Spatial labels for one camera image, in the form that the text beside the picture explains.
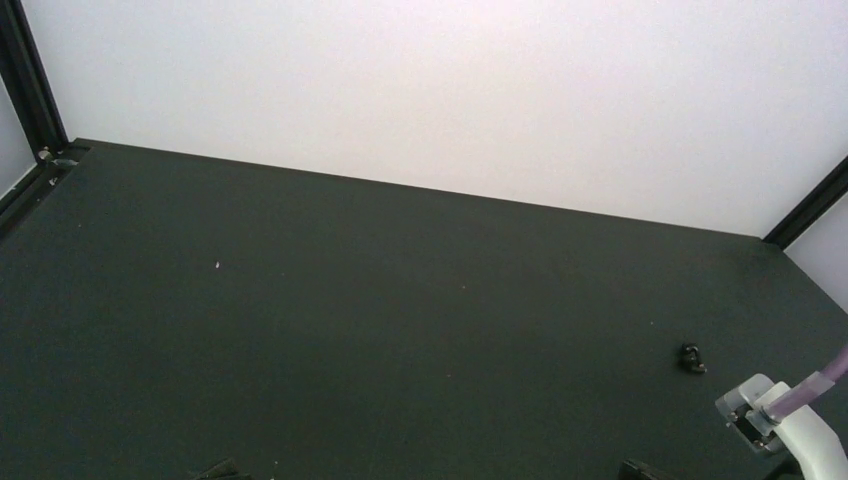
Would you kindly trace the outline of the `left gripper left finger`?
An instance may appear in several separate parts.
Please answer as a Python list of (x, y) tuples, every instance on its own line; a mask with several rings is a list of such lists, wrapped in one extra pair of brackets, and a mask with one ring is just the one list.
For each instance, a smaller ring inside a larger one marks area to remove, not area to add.
[(242, 472), (233, 458), (216, 461), (189, 476), (190, 480), (252, 480), (252, 475)]

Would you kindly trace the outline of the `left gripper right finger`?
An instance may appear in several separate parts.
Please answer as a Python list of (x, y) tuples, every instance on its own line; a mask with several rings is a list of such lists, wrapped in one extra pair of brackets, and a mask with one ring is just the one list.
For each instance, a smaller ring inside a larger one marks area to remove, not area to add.
[(618, 480), (676, 480), (676, 477), (644, 462), (627, 459), (619, 467)]

